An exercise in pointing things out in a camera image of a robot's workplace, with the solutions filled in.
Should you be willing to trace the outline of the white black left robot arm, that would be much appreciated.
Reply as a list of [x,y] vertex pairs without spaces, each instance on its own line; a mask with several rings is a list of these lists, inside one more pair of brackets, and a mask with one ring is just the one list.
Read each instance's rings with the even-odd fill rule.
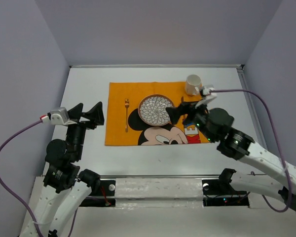
[[85,133],[104,124],[103,104],[98,102],[83,112],[79,103],[70,110],[61,107],[43,116],[43,122],[67,127],[65,140],[54,139],[47,145],[45,162],[49,167],[41,194],[23,237],[59,237],[77,208],[89,195],[98,192],[100,175],[75,165],[81,160]]

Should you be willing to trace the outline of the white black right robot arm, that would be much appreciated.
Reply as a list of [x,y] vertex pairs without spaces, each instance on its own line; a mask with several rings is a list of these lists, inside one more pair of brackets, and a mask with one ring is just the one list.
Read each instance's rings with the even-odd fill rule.
[[217,150],[228,158],[248,164],[263,175],[243,175],[233,169],[224,169],[217,181],[221,193],[232,190],[247,191],[272,197],[296,211],[296,166],[266,150],[252,137],[232,127],[234,118],[222,108],[207,109],[207,105],[183,102],[168,107],[166,112],[172,124],[185,115],[184,125],[193,124]]

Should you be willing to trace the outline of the white ceramic mug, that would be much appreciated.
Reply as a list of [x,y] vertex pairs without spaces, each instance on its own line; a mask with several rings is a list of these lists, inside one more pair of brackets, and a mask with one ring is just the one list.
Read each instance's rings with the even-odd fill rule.
[[189,75],[185,81],[185,92],[189,96],[199,95],[201,86],[202,81],[198,75]]

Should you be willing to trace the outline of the orange Mickey placemat cloth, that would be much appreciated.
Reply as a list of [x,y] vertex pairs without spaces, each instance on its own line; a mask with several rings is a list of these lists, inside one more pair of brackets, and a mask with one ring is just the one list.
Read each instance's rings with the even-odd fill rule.
[[[176,125],[170,123],[154,127],[142,121],[138,114],[140,102],[147,96],[161,94],[175,106],[200,100],[200,95],[189,96],[185,82],[128,82],[110,83],[106,121],[106,146],[151,146],[207,143],[208,140],[194,125],[183,125],[183,116]],[[125,132],[125,99],[129,99],[128,132]]]

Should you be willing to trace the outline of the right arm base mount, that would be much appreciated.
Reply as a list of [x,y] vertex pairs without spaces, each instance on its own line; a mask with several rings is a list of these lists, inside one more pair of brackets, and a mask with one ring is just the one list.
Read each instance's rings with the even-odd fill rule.
[[246,206],[249,207],[249,192],[237,191],[231,186],[234,169],[226,168],[217,179],[202,180],[203,206]]

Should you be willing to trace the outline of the floral brown rimmed plate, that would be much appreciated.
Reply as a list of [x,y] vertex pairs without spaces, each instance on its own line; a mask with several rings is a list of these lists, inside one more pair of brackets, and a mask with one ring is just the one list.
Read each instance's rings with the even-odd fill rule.
[[166,108],[173,107],[174,103],[161,94],[145,97],[138,106],[138,114],[143,122],[150,126],[164,126],[170,122]]

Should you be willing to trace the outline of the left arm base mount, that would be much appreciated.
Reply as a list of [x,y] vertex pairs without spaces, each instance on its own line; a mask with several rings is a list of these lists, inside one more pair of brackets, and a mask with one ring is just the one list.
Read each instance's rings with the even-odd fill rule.
[[101,180],[97,190],[87,196],[80,207],[114,207],[116,180]]

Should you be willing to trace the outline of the copper fork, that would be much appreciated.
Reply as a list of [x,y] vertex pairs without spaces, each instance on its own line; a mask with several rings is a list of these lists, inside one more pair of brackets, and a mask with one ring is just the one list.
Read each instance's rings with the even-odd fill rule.
[[125,132],[127,133],[128,132],[128,108],[130,106],[128,98],[125,99],[124,106],[125,106],[125,109],[126,109]]

